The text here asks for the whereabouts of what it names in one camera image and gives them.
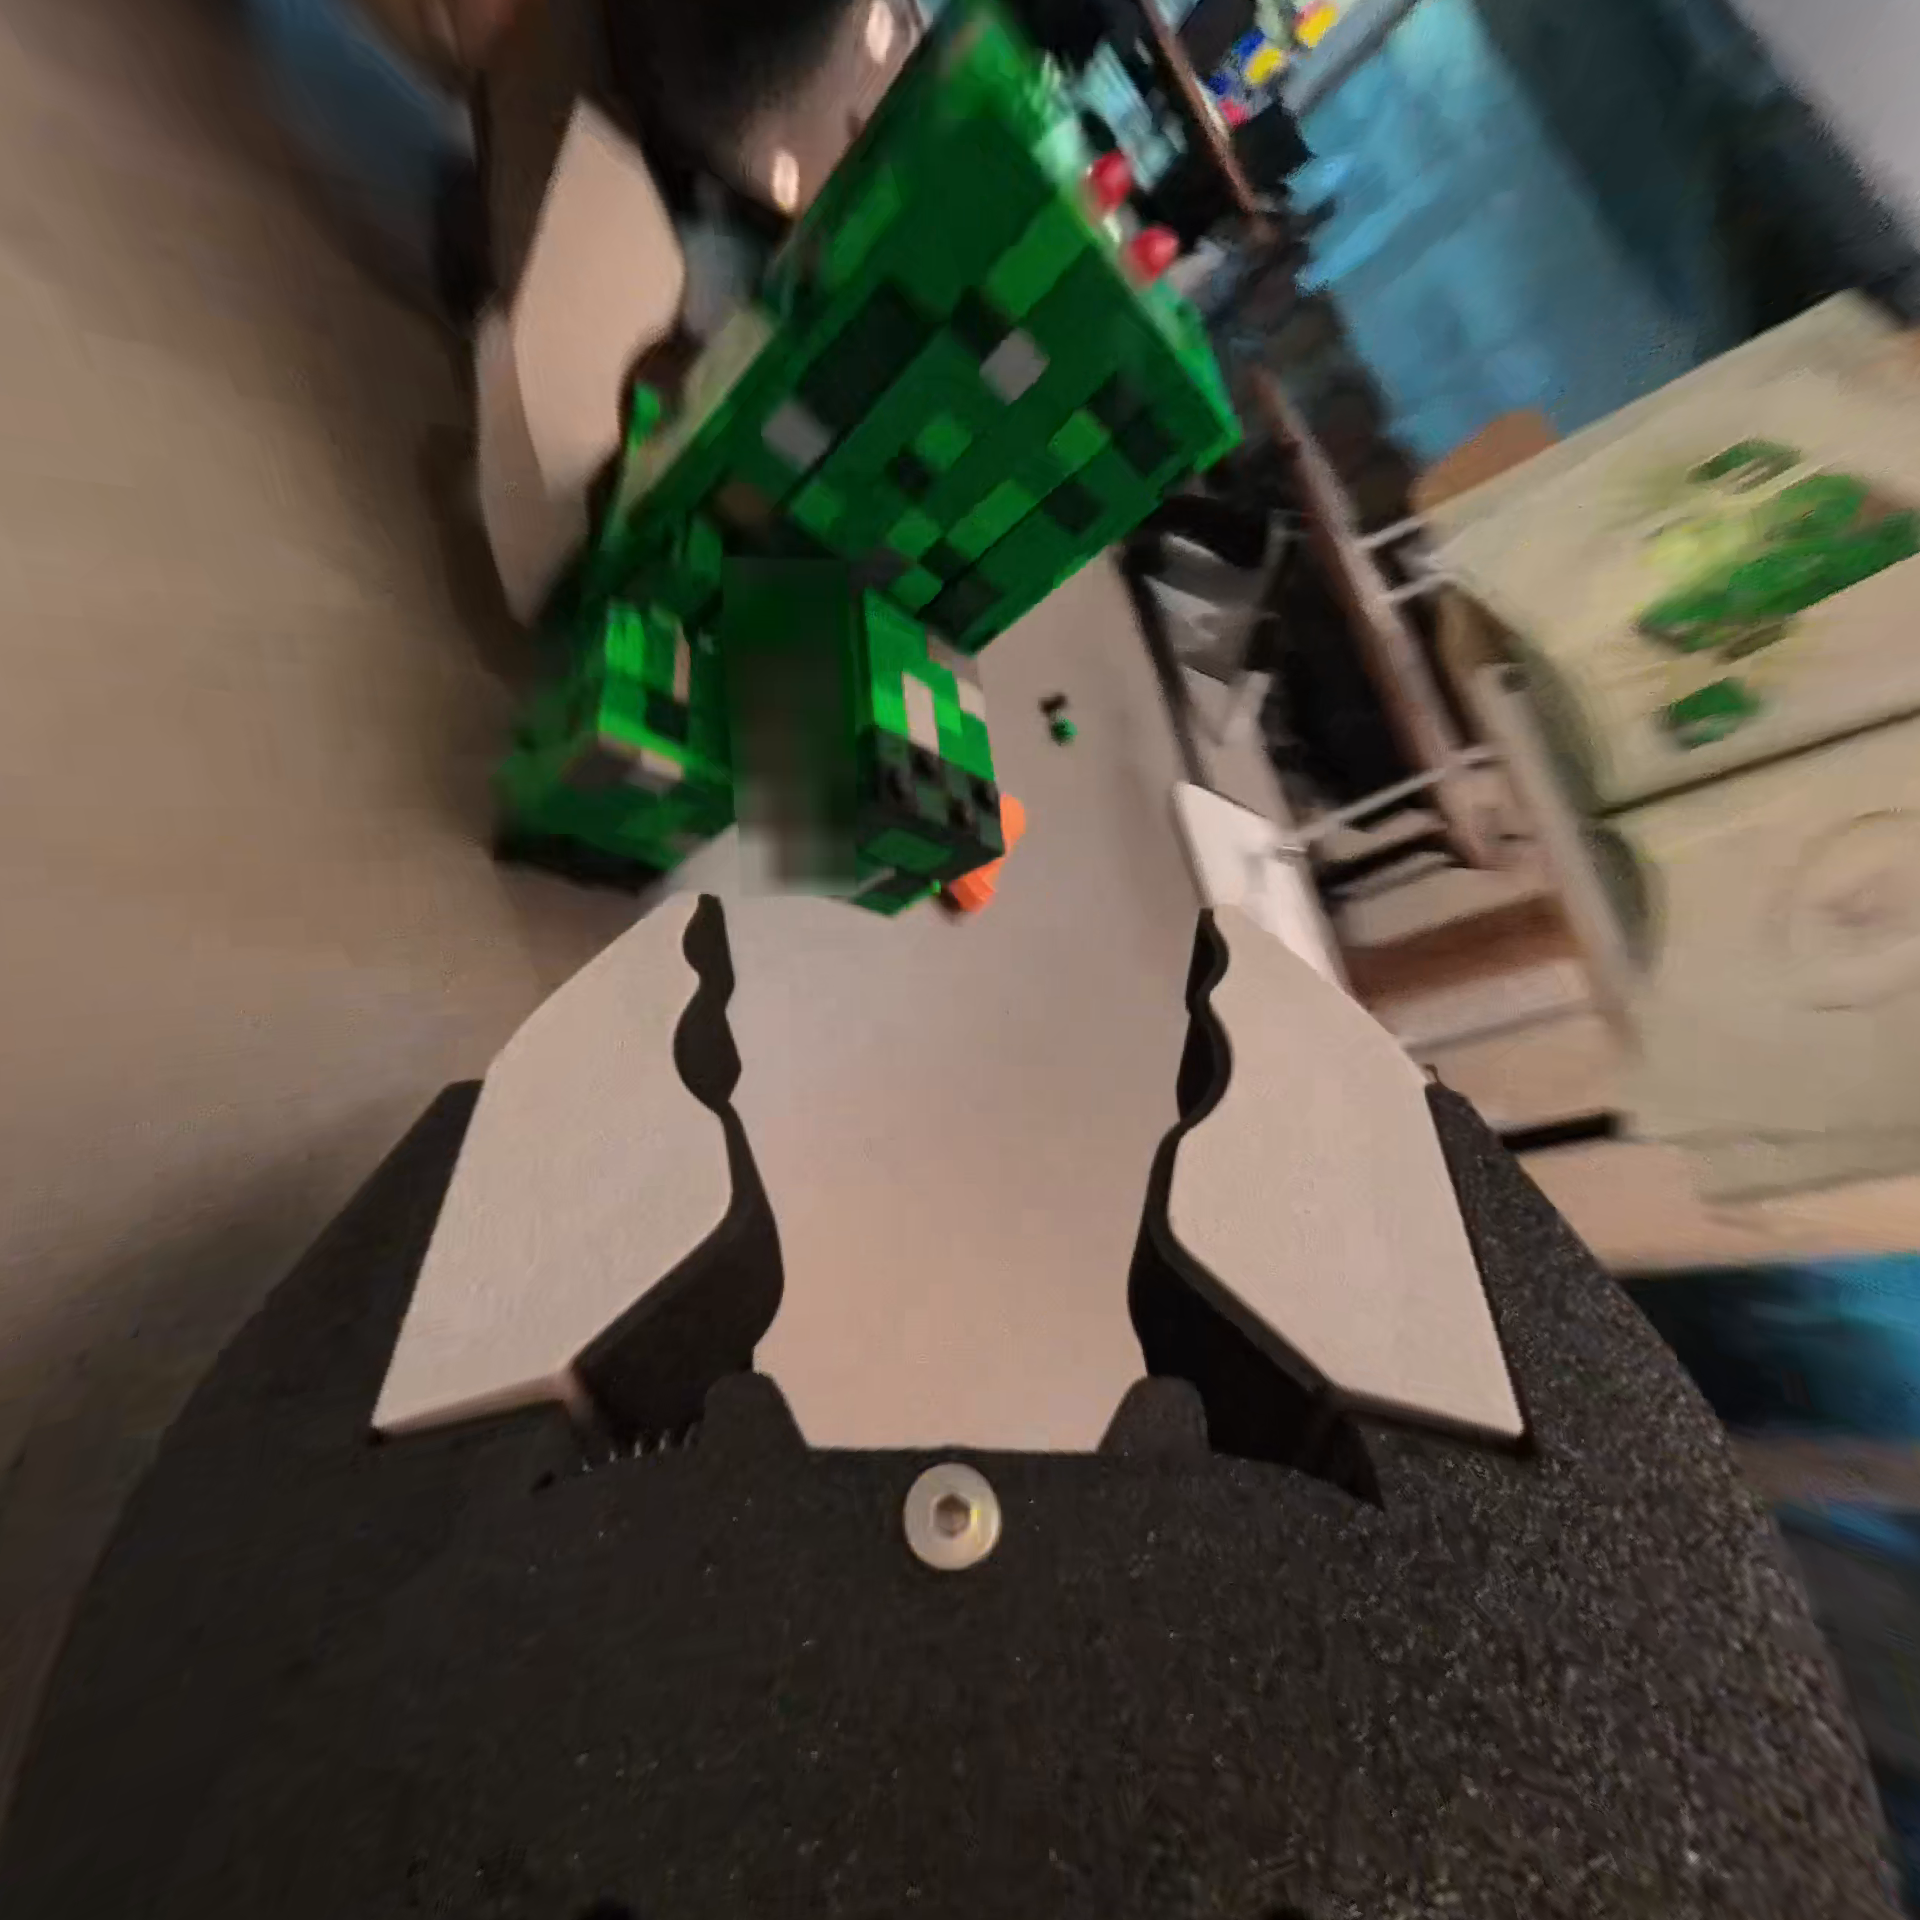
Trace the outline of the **white rounded board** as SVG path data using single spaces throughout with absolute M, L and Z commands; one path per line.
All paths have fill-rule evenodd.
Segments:
M 1239 914 L 1333 988 L 1350 988 L 1309 857 L 1289 833 L 1196 781 L 1171 789 L 1171 817 L 1203 907 Z

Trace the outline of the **orange brick separator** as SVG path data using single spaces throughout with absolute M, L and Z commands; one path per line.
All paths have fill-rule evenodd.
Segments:
M 985 861 L 943 885 L 941 905 L 947 913 L 959 918 L 974 918 L 994 904 L 1002 869 L 1006 867 L 1006 857 L 1014 852 L 1019 842 L 1023 838 L 1023 828 L 1023 805 L 1012 794 L 1003 794 L 999 798 L 1002 852 L 996 860 Z

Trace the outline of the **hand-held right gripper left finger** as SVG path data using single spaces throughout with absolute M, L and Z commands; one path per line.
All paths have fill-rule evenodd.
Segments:
M 748 1376 L 785 1261 L 737 1110 L 715 896 L 633 924 L 499 1052 L 374 1397 L 381 1435 L 563 1408 L 623 1449 Z

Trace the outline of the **cream lego instruction booklet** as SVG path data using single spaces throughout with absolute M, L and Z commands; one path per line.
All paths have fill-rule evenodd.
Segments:
M 1916 325 L 1833 294 L 1425 537 L 1627 1132 L 1726 1202 L 1914 1176 Z

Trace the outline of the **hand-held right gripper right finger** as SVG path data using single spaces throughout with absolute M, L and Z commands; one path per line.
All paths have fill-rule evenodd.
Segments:
M 1201 910 L 1183 1009 L 1134 1248 L 1146 1373 L 1234 1461 L 1367 1470 L 1367 1424 L 1519 1449 L 1429 1076 L 1237 907 Z

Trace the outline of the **green lego creeper figure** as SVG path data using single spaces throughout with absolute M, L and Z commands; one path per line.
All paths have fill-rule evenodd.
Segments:
M 541 666 L 492 852 L 638 892 L 742 828 L 777 886 L 850 901 L 854 597 L 974 660 L 1239 425 L 1167 283 L 1179 241 L 1002 4 L 918 29 L 787 228 L 669 196 L 639 153 L 683 306 L 630 373 L 588 541 L 519 618 Z

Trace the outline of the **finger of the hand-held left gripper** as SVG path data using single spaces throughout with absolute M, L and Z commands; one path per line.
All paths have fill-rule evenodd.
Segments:
M 623 442 L 630 373 L 681 317 L 685 258 L 655 178 L 572 108 L 513 292 L 476 332 L 476 501 L 514 618 L 540 618 Z

